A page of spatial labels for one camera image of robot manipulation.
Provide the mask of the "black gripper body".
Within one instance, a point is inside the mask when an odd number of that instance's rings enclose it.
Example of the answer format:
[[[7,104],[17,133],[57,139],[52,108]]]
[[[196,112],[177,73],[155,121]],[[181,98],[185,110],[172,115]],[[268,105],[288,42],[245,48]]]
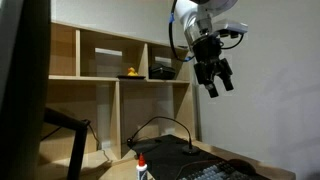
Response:
[[[192,48],[197,63],[194,65],[199,84],[211,84],[214,77],[233,74],[227,60],[220,59],[221,41],[213,36],[198,41]]]

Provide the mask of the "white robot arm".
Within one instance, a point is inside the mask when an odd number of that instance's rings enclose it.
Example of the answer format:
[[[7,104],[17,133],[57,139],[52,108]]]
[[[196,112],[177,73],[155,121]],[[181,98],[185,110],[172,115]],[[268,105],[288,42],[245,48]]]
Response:
[[[175,58],[182,62],[196,59],[194,71],[199,84],[211,98],[218,96],[214,77],[218,76],[227,91],[234,89],[233,74],[228,61],[220,58],[222,50],[235,48],[248,32],[248,26],[236,21],[213,19],[232,8],[238,0],[174,0],[169,18],[169,41]],[[191,57],[179,58],[173,43],[172,25],[174,14],[184,28],[184,34],[192,53]]]

